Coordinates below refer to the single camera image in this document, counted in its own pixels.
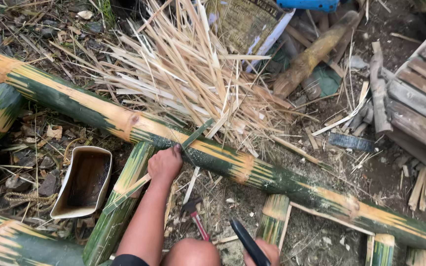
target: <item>knee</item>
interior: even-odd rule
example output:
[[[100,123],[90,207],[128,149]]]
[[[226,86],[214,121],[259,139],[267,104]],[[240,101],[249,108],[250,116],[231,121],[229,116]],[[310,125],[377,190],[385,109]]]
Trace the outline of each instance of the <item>knee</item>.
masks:
[[[205,265],[218,266],[220,253],[216,247],[208,241],[196,239],[182,239],[177,242],[164,260],[165,265]]]

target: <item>black handle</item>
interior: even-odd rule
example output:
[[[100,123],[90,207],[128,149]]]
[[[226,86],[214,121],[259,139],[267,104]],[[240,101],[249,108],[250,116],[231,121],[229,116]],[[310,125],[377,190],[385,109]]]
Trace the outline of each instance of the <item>black handle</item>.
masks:
[[[241,240],[241,243],[243,244],[246,251],[249,253],[252,260],[254,260],[254,263],[256,263],[257,266],[270,266],[271,262],[256,244],[254,239],[252,239],[251,235],[248,233],[248,231],[246,231],[241,222],[231,218],[230,224],[231,227],[233,227],[233,231]]]

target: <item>person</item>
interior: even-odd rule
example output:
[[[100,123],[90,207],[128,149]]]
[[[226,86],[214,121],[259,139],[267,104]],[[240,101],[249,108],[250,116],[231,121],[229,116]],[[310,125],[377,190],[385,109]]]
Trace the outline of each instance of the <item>person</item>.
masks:
[[[161,150],[149,159],[147,171],[152,177],[151,183],[121,239],[111,266],[221,265],[220,253],[213,244],[189,238],[177,242],[161,261],[167,197],[182,164],[180,144]],[[280,265],[276,245],[269,245],[262,239],[257,239],[256,243],[272,266]],[[243,255],[246,266],[256,265],[246,251]]]

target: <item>bamboo shavings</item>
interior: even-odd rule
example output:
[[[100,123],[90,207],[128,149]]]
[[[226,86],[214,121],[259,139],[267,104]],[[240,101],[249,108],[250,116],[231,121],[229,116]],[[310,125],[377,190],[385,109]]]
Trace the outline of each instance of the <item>bamboo shavings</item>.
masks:
[[[308,117],[288,112],[288,102],[273,96],[263,82],[256,84],[255,75],[242,71],[244,62],[270,56],[228,52],[210,32],[204,6],[198,3],[195,9],[190,1],[179,3],[180,13],[169,16],[169,7],[160,11],[157,2],[150,1],[151,18],[138,29],[129,22],[133,37],[118,32],[119,45],[106,44],[105,53],[114,63],[99,62],[102,68],[96,70],[85,64],[101,75],[94,77],[95,82],[137,100],[123,100],[127,106],[137,102],[137,107],[151,113],[167,112],[196,126],[213,118],[211,133],[217,141],[243,143],[252,154],[255,147],[249,145],[251,140],[245,141],[247,136],[283,133],[274,125],[291,121],[292,116]],[[180,21],[172,22],[173,17]]]

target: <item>hammer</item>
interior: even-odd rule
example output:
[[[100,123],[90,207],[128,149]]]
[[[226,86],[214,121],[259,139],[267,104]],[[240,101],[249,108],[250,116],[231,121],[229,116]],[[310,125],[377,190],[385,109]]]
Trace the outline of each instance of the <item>hammer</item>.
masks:
[[[198,227],[198,230],[200,230],[200,234],[202,234],[203,240],[210,241],[210,236],[206,233],[205,228],[202,225],[202,221],[200,220],[200,216],[196,212],[195,205],[197,205],[198,203],[201,203],[201,202],[203,202],[202,197],[198,197],[196,199],[188,201],[180,209],[180,215],[182,215],[184,211],[189,212],[190,217],[192,217],[193,221],[195,222],[196,226]]]

